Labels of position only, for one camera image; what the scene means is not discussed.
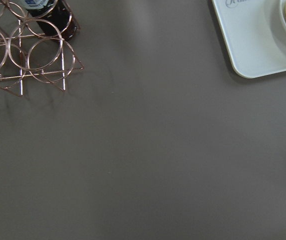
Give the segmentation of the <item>tea bottle rack back right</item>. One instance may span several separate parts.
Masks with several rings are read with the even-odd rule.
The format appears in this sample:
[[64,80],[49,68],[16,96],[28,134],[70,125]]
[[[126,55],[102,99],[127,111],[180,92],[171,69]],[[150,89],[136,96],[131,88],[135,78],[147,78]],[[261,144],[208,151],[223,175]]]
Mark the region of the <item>tea bottle rack back right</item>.
[[47,36],[56,37],[60,32],[62,38],[69,41],[78,31],[79,25],[64,0],[21,0],[20,4],[39,19],[38,24]]

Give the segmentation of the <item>white rectangular serving tray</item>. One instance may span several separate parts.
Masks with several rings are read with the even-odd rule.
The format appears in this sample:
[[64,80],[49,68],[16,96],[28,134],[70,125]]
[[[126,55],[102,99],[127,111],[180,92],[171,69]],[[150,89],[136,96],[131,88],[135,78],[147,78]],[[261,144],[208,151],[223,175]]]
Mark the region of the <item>white rectangular serving tray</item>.
[[286,72],[279,0],[213,0],[234,71],[248,79]]

